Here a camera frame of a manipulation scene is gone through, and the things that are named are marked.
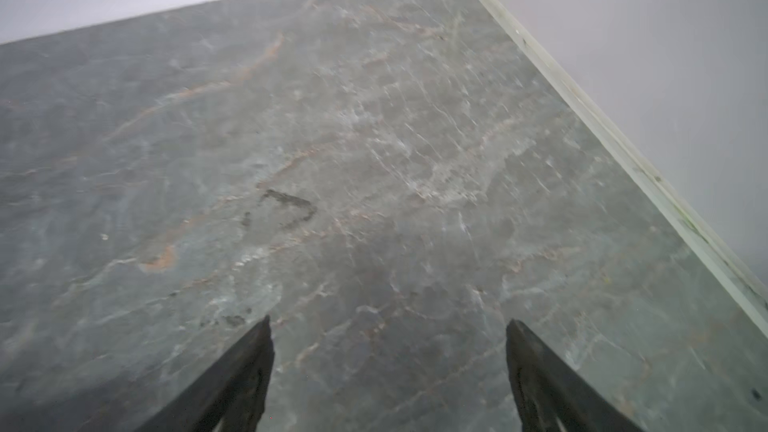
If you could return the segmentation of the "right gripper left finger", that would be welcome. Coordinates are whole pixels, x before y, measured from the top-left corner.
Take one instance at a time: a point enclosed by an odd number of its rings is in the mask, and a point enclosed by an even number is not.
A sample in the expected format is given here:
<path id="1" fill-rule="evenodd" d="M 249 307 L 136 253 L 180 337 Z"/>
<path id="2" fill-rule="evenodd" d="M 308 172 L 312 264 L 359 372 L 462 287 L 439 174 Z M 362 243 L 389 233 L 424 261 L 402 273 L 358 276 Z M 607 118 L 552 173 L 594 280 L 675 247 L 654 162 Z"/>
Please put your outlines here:
<path id="1" fill-rule="evenodd" d="M 138 429 L 255 431 L 265 411 L 274 359 L 266 316 Z"/>

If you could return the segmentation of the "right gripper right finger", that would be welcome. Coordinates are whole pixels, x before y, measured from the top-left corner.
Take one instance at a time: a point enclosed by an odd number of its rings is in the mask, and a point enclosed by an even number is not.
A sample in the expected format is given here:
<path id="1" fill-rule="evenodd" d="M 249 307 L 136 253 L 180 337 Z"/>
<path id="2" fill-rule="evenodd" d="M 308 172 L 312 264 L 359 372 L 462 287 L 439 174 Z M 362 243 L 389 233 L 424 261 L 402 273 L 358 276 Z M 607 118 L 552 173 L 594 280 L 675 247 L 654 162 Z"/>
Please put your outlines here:
<path id="1" fill-rule="evenodd" d="M 524 431 L 638 431 L 525 323 L 506 327 L 506 361 Z"/>

